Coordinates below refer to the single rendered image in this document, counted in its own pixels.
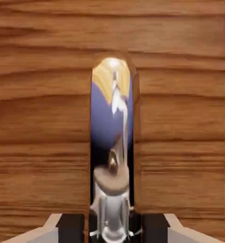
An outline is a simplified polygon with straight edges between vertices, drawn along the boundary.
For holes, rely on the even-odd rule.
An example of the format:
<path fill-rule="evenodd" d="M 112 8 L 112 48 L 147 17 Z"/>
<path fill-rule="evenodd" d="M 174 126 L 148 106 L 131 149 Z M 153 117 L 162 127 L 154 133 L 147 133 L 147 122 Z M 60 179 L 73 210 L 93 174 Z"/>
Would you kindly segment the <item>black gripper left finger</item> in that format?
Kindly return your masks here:
<path fill-rule="evenodd" d="M 42 227 L 1 243 L 84 243 L 84 215 L 51 214 Z"/>

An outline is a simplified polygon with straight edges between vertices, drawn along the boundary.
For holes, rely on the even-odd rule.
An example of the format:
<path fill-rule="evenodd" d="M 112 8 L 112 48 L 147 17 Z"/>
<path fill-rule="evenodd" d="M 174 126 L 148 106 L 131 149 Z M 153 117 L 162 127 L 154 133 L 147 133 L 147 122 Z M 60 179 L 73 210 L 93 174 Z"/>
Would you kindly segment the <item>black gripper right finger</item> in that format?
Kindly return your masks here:
<path fill-rule="evenodd" d="M 141 243 L 225 243 L 184 227 L 175 214 L 143 214 Z"/>

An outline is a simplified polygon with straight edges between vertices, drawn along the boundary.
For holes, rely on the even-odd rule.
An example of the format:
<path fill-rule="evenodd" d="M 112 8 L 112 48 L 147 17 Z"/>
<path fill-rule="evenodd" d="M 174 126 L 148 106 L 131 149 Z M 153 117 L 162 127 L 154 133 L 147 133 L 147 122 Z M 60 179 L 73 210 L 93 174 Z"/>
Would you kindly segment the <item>curved shiny metal handle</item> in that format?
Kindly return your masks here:
<path fill-rule="evenodd" d="M 92 68 L 88 243 L 130 243 L 141 232 L 134 202 L 134 108 L 137 71 L 119 52 Z"/>

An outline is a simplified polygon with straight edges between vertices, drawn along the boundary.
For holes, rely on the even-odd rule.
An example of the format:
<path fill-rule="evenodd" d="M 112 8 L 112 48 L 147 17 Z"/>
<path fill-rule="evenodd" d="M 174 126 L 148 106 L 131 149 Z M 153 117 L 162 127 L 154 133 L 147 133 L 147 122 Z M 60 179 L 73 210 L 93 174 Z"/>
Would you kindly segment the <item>light wood cabinet door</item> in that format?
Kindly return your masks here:
<path fill-rule="evenodd" d="M 225 0 L 0 0 L 0 242 L 90 205 L 91 70 L 136 78 L 135 206 L 225 239 Z"/>

